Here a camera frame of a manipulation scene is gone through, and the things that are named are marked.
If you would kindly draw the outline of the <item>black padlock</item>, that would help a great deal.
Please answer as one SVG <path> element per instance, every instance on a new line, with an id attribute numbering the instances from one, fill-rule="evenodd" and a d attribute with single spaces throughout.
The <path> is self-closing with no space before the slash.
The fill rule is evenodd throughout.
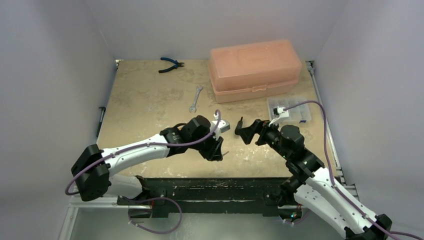
<path id="1" fill-rule="evenodd" d="M 243 127 L 243 117 L 240 118 L 240 120 L 237 122 L 237 129 L 241 129 Z"/>

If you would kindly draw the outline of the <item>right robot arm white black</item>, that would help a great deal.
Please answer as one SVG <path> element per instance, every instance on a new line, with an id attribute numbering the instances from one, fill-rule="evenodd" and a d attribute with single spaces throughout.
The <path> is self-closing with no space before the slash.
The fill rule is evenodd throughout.
<path id="1" fill-rule="evenodd" d="M 268 145 L 286 161 L 292 176 L 280 186 L 278 205 L 297 202 L 333 227 L 345 240 L 386 240 L 391 219 L 377 215 L 361 204 L 340 184 L 324 163 L 305 147 L 305 138 L 295 125 L 282 128 L 268 120 L 256 119 L 243 127 L 239 120 L 234 133 L 248 145 Z"/>

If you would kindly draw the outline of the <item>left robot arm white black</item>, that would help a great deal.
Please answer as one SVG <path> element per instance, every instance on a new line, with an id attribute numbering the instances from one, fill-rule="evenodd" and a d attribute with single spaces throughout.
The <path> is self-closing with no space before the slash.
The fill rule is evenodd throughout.
<path id="1" fill-rule="evenodd" d="M 72 183 L 81 200 L 89 202 L 105 195 L 123 196 L 138 205 L 149 199 L 148 187 L 141 176 L 124 176 L 120 172 L 138 164 L 197 151 L 207 161 L 222 161 L 222 133 L 230 123 L 215 116 L 208 120 L 198 115 L 187 123 L 167 127 L 145 140 L 124 146 L 99 148 L 87 146 L 71 168 Z"/>

